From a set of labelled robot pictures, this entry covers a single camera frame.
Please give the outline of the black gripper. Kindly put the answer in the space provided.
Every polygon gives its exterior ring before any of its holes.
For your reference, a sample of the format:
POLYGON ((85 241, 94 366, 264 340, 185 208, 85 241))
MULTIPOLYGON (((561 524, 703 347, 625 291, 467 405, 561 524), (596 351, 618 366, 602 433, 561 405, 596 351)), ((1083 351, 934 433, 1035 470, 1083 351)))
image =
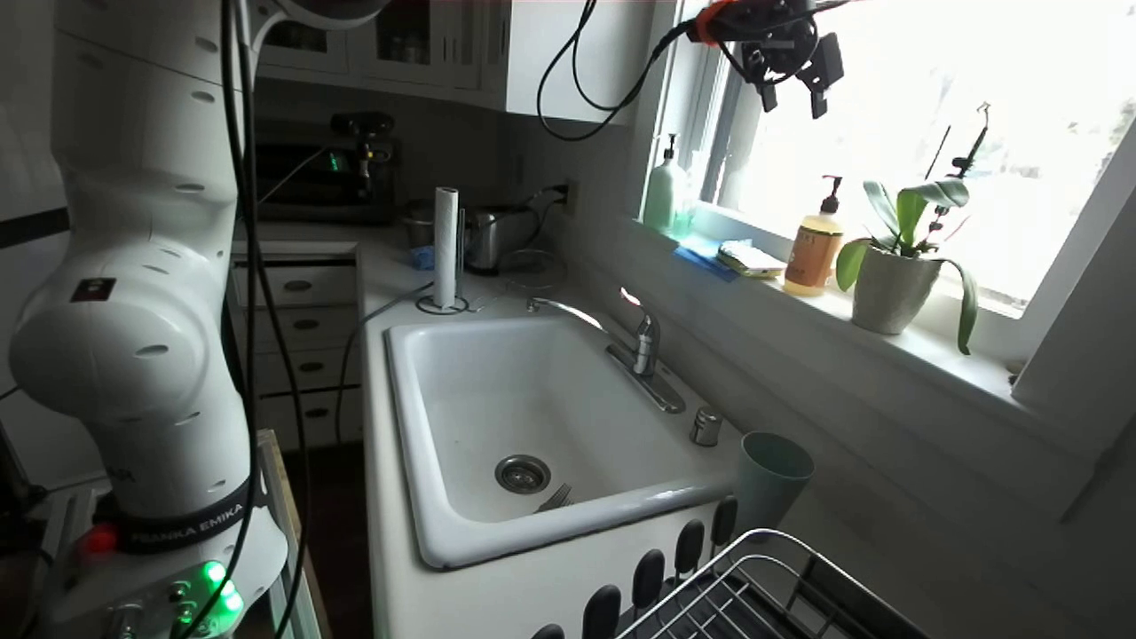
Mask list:
POLYGON ((777 111, 777 81, 804 76, 811 113, 826 113, 826 87, 845 76, 839 35, 817 35, 819 0, 710 0, 690 29, 693 43, 716 46, 758 81, 764 113, 777 111))

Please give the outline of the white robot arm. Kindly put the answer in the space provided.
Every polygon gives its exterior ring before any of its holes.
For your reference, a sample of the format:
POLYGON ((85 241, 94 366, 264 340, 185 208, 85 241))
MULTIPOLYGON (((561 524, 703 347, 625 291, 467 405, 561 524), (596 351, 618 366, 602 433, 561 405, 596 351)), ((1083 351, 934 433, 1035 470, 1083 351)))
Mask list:
POLYGON ((242 0, 56 0, 73 246, 17 314, 12 372, 94 433, 132 553, 281 538, 221 340, 250 93, 242 0))

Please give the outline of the robot base stand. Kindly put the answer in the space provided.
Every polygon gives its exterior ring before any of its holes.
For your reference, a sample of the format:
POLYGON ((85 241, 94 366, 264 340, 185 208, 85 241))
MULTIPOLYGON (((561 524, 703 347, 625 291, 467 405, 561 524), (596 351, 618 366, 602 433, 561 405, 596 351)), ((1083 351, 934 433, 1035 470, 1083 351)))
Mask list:
POLYGON ((197 547, 140 553, 96 517, 105 478, 51 508, 40 605, 25 639, 332 639, 303 553, 294 491, 271 428, 255 433, 255 508, 197 547))

